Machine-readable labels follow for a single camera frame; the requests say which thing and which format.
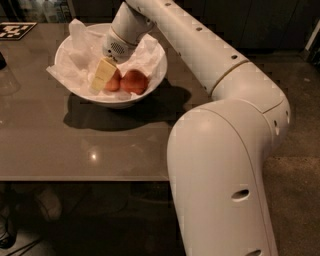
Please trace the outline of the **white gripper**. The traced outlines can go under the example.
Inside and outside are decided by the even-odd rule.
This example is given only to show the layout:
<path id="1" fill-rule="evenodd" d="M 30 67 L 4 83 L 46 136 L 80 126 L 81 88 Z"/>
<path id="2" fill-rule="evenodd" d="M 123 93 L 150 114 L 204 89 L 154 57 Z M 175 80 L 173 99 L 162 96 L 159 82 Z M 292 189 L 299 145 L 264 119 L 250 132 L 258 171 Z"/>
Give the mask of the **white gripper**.
<path id="1" fill-rule="evenodd" d="M 130 59 L 137 46 L 121 39 L 112 28 L 106 33 L 103 41 L 102 52 L 107 58 L 102 58 L 96 68 L 90 88 L 95 92 L 100 92 L 113 77 L 117 70 L 113 63 L 121 64 Z"/>

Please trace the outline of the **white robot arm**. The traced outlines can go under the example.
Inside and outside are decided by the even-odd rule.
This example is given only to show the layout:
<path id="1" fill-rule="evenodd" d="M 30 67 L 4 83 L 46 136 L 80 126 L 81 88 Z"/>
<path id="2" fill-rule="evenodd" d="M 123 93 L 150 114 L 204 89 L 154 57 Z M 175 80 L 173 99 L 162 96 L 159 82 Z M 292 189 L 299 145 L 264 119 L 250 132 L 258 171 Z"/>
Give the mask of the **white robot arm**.
<path id="1" fill-rule="evenodd" d="M 284 92 L 174 0 L 123 0 L 105 55 L 125 61 L 158 28 L 210 96 L 173 126 L 167 168 L 187 256 L 278 256 L 263 163 L 291 119 Z"/>

